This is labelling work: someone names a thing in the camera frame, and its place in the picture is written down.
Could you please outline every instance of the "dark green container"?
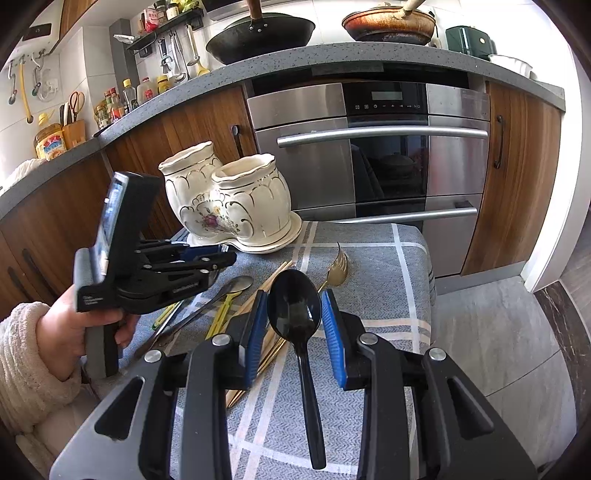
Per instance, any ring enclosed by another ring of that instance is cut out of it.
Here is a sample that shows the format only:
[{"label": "dark green container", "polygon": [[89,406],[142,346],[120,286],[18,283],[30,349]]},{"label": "dark green container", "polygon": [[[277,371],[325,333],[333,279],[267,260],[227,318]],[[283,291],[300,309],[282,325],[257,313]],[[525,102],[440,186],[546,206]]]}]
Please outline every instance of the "dark green container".
[{"label": "dark green container", "polygon": [[495,43],[483,31],[465,25],[448,28],[445,31],[447,49],[488,60],[490,54],[496,54]]}]

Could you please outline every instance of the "rusty pan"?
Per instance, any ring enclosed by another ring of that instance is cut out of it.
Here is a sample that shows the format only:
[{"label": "rusty pan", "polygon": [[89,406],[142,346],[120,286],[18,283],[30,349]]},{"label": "rusty pan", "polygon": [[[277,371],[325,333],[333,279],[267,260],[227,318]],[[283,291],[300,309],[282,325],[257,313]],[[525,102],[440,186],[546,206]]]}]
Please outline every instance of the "rusty pan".
[{"label": "rusty pan", "polygon": [[357,41],[387,41],[426,45],[435,30],[435,19],[413,11],[403,19],[395,15],[402,7],[376,7],[343,19],[343,28]]}]

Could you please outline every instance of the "hand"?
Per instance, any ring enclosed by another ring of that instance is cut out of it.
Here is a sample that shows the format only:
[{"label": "hand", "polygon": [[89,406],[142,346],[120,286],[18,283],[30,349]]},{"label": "hand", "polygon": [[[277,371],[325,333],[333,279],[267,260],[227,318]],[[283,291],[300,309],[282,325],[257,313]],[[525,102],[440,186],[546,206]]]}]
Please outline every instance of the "hand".
[{"label": "hand", "polygon": [[78,313],[75,304],[72,285],[37,322],[39,356],[50,373],[61,381],[71,376],[79,358],[85,354],[86,327],[125,320],[125,324],[115,334],[117,345],[125,348],[134,337],[139,319],[139,315],[125,314],[121,309]]}]

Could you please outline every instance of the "gray speckled countertop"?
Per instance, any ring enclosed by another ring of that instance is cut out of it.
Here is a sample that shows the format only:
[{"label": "gray speckled countertop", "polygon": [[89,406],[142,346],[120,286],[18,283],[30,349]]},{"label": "gray speckled countertop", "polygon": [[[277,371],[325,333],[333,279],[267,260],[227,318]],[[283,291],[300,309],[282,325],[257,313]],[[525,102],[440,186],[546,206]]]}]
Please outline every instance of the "gray speckled countertop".
[{"label": "gray speckled countertop", "polygon": [[212,90],[263,76],[268,73],[290,69],[347,63],[355,61],[379,61],[419,64],[442,67],[481,75],[499,83],[521,89],[545,102],[565,110],[564,90],[553,85],[527,79],[517,73],[494,65],[486,60],[439,48],[421,47],[409,44],[379,42],[347,42],[312,45],[269,53],[239,61],[214,70],[202,77],[178,85],[158,95],[137,110],[126,115],[97,138],[80,145],[57,159],[42,165],[0,196],[0,219],[22,199],[41,186],[45,181],[67,169],[77,161],[99,151],[112,141],[126,134],[153,116]]}]

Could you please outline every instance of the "black spice rack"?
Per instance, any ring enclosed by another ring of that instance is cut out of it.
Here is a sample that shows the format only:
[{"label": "black spice rack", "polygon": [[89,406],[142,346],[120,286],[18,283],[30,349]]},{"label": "black spice rack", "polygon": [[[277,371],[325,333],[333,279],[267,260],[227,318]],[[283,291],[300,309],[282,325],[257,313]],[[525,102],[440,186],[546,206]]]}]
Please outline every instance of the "black spice rack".
[{"label": "black spice rack", "polygon": [[127,47],[128,50],[140,51],[150,46],[163,33],[166,33],[173,28],[189,23],[193,30],[203,28],[203,10],[200,8],[193,8],[185,13],[177,15],[172,20],[168,20],[164,25],[160,25],[156,30],[141,36]]}]

